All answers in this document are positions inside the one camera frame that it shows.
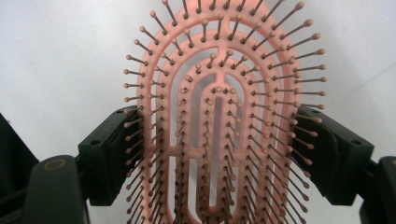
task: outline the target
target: hairbrush vent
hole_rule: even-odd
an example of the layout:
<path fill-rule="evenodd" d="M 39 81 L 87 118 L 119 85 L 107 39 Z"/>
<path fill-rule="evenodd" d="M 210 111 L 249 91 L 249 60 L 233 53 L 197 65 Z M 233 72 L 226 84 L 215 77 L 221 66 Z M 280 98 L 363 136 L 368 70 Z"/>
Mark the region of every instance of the hairbrush vent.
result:
<path fill-rule="evenodd" d="M 137 76 L 135 84 L 125 84 L 136 90 L 125 101 L 137 103 L 137 134 L 144 139 L 129 173 L 128 223 L 305 223 L 308 197 L 301 189 L 309 185 L 299 174 L 309 173 L 291 152 L 312 161 L 291 141 L 314 149 L 293 130 L 317 136 L 296 126 L 302 117 L 296 112 L 299 106 L 324 108 L 303 103 L 301 95 L 325 95 L 302 85 L 326 81 L 313 77 L 326 66 L 301 67 L 299 61 L 325 50 L 302 47 L 320 34 L 291 42 L 313 21 L 283 30 L 304 7 L 284 2 L 183 0 L 175 11 L 162 0 L 169 21 L 149 13 L 160 31 L 140 27 L 150 42 L 134 43 L 146 53 L 127 55 L 140 68 L 124 70 Z"/>

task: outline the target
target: pink hairbrush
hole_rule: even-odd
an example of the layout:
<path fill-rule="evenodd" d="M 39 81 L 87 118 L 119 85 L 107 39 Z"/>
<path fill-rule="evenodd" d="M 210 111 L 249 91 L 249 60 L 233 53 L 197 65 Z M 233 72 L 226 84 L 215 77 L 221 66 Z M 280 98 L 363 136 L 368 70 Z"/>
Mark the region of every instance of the pink hairbrush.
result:
<path fill-rule="evenodd" d="M 300 187 L 309 185 L 290 153 L 308 165 L 312 161 L 290 142 L 314 149 L 293 129 L 299 106 L 324 108 L 303 104 L 300 96 L 325 95 L 303 91 L 302 83 L 326 81 L 303 75 L 326 66 L 301 67 L 299 60 L 325 50 L 297 53 L 320 34 L 291 42 L 313 22 L 283 30 L 304 7 L 299 2 L 288 9 L 283 2 L 268 7 L 262 0 L 183 0 L 174 13 L 163 0 L 168 22 L 150 12 L 161 29 L 152 35 L 140 28 L 150 43 L 134 42 L 146 53 L 141 59 L 127 55 L 141 65 L 139 71 L 124 70 L 138 76 L 137 83 L 125 84 L 136 89 L 125 101 L 137 103 L 142 129 L 136 134 L 142 134 L 144 148 L 128 174 L 128 223 L 305 223 L 301 201 L 308 197 Z"/>

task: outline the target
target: bristle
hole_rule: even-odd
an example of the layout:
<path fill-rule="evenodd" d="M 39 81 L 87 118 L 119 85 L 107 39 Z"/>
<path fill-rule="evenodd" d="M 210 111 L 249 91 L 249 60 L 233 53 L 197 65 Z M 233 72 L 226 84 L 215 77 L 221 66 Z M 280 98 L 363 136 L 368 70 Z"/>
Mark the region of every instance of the bristle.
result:
<path fill-rule="evenodd" d="M 125 113 L 140 117 L 124 127 L 141 126 L 124 139 L 132 178 L 126 186 L 132 191 L 128 223 L 305 223 L 300 213 L 307 212 L 303 189 L 309 184 L 299 174 L 310 174 L 297 161 L 311 165 L 305 154 L 315 146 L 295 131 L 317 137 L 297 126 L 297 119 L 321 120 L 297 109 L 324 108 L 300 97 L 326 95 L 305 85 L 327 78 L 305 77 L 326 65 L 300 66 L 299 60 L 325 49 L 297 53 L 320 34 L 293 43 L 313 21 L 284 31 L 282 25 L 293 22 L 304 3 L 288 9 L 283 2 L 268 8 L 262 0 L 182 0 L 175 11 L 162 0 L 167 22 L 150 12 L 160 31 L 140 27 L 150 43 L 134 41 L 145 55 L 127 55 L 140 68 L 123 71 L 137 78 L 123 85 L 137 92 L 124 99 L 137 108 Z"/>

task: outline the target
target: white wall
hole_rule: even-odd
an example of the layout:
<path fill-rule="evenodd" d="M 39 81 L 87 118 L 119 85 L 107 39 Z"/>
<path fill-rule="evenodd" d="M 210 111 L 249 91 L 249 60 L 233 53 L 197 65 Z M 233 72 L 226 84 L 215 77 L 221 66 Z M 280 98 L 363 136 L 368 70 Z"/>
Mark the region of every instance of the white wall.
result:
<path fill-rule="evenodd" d="M 135 38 L 146 39 L 140 25 L 157 29 L 149 11 L 159 8 L 159 0 L 0 2 L 0 112 L 40 160 L 77 155 L 78 143 L 134 95 L 122 87 L 131 68 L 124 56 L 137 50 Z M 325 113 L 372 142 L 374 160 L 396 154 L 395 10 L 393 0 L 306 0 L 301 14 L 315 19 L 328 51 Z M 124 223 L 125 194 L 90 208 L 92 223 Z M 333 207 L 315 188 L 308 194 L 308 223 L 360 223 L 360 199 Z"/>

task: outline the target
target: hairbrush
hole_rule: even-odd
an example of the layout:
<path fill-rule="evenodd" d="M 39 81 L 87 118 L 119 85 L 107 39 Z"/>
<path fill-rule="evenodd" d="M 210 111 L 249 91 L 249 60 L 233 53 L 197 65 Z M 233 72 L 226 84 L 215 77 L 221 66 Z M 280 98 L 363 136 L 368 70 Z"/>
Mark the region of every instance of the hairbrush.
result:
<path fill-rule="evenodd" d="M 318 77 L 324 64 L 301 66 L 325 53 L 305 50 L 320 34 L 292 41 L 313 24 L 293 19 L 304 2 L 183 0 L 179 11 L 162 4 L 168 21 L 151 11 L 159 31 L 141 26 L 149 43 L 134 43 L 145 54 L 126 56 L 140 66 L 124 70 L 133 80 L 124 87 L 135 91 L 125 102 L 137 105 L 125 113 L 140 115 L 124 124 L 140 127 L 125 139 L 140 136 L 126 149 L 134 167 L 127 223 L 305 223 L 302 175 L 310 174 L 291 154 L 312 161 L 292 142 L 315 150 L 295 131 L 318 134 L 297 119 L 321 119 L 297 110 L 324 108 L 302 95 L 324 96 L 304 89 L 327 78 Z M 290 23 L 297 25 L 282 28 Z"/>

